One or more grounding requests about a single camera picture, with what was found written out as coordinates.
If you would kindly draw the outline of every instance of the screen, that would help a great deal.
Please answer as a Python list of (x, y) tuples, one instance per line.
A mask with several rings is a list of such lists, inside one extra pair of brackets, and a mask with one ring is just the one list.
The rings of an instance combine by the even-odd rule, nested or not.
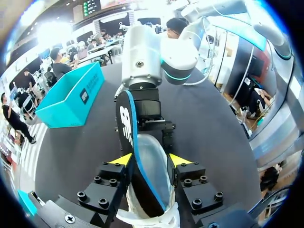
[(83, 15), (86, 18), (100, 10), (135, 1), (136, 0), (84, 0)]
[(83, 4), (83, 15), (88, 17), (101, 10), (101, 0), (85, 0)]

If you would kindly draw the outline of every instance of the bolt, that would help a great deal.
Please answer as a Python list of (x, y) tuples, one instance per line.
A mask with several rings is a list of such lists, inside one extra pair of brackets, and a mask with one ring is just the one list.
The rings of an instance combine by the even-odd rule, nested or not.
[(95, 183), (97, 183), (97, 184), (101, 183), (101, 177), (100, 177), (100, 176), (95, 176), (95, 177), (94, 177), (94, 181), (95, 181)]
[(81, 201), (85, 201), (86, 200), (86, 194), (83, 192), (83, 191), (79, 191), (77, 193), (77, 196), (78, 198), (81, 200)]
[(194, 201), (192, 201), (192, 207), (194, 209), (199, 209), (201, 208), (202, 201), (199, 198), (196, 198)]
[(217, 202), (222, 201), (223, 200), (223, 196), (224, 196), (224, 194), (221, 191), (218, 191), (214, 195), (214, 200), (217, 201)]
[(202, 184), (205, 184), (205, 183), (208, 182), (208, 177), (206, 177), (206, 176), (201, 176), (201, 177), (199, 178), (199, 181), (200, 181)]
[(99, 201), (98, 201), (98, 204), (100, 207), (102, 207), (103, 209), (107, 209), (109, 207), (109, 202), (104, 199), (104, 198), (101, 198)]
[(219, 225), (215, 222), (211, 223), (208, 228), (219, 228)]
[(75, 222), (75, 217), (73, 215), (66, 215), (65, 216), (65, 221), (68, 224), (73, 224)]
[(116, 179), (110, 179), (109, 182), (110, 182), (111, 186), (115, 187), (117, 185), (117, 180)]
[(184, 185), (185, 185), (186, 187), (190, 187), (190, 186), (192, 185), (192, 180), (191, 180), (191, 179), (185, 179), (185, 180), (184, 180)]

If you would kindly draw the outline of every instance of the round platform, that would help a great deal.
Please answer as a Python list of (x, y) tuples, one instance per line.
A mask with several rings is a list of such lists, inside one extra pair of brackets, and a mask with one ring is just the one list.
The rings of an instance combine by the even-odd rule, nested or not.
[[(102, 67), (105, 82), (85, 126), (47, 130), (36, 174), (36, 192), (43, 200), (56, 200), (60, 194), (77, 202), (76, 193), (93, 180), (101, 162), (122, 155), (114, 130), (114, 94), (121, 83), (121, 68), (121, 64)], [(202, 77), (194, 70), (189, 82)], [(197, 86), (164, 81), (159, 93), (162, 116), (176, 124), (175, 154), (203, 164), (208, 179), (225, 194), (226, 205), (241, 202), (246, 210), (254, 206), (261, 197), (257, 167), (225, 98), (209, 81)], [(181, 222), (186, 222), (183, 215)], [(111, 227), (118, 227), (118, 222)]]

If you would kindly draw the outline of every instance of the cable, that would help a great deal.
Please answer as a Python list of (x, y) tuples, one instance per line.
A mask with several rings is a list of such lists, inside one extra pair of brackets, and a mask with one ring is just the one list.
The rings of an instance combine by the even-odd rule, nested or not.
[(287, 185), (279, 190), (276, 190), (274, 191), (273, 193), (271, 193), (267, 198), (264, 198), (264, 199), (261, 199), (256, 205), (253, 206), (252, 209), (250, 209), (248, 211), (248, 214), (251, 214), (251, 213), (254, 213), (254, 209), (257, 208), (257, 206), (259, 206), (260, 204), (264, 203), (265, 201), (268, 201), (270, 198), (274, 197), (276, 194), (286, 190), (286, 189), (289, 189), (291, 187), (291, 185)]
[[(208, 36), (207, 34), (207, 30), (206, 30), (206, 26), (204, 24), (204, 20), (206, 20), (206, 17), (203, 17), (203, 27), (204, 27), (204, 30), (206, 31), (206, 36)], [(194, 82), (194, 83), (184, 83), (183, 86), (196, 86), (202, 82), (204, 82), (205, 80), (207, 80), (207, 78), (209, 78), (210, 76), (210, 73), (211, 73), (211, 70), (212, 70), (212, 67), (213, 67), (213, 56), (214, 56), (214, 48), (215, 48), (215, 44), (213, 44), (213, 50), (212, 50), (212, 56), (211, 56), (211, 60), (210, 60), (210, 64), (209, 64), (209, 72), (208, 72), (208, 75), (205, 76), (202, 80), (198, 81), (198, 82)]]

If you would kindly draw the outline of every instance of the turquoise box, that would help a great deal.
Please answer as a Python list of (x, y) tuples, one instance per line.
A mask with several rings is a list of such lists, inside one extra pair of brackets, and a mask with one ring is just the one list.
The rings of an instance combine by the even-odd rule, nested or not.
[(92, 63), (63, 75), (36, 110), (49, 128), (83, 126), (103, 84), (99, 63)]

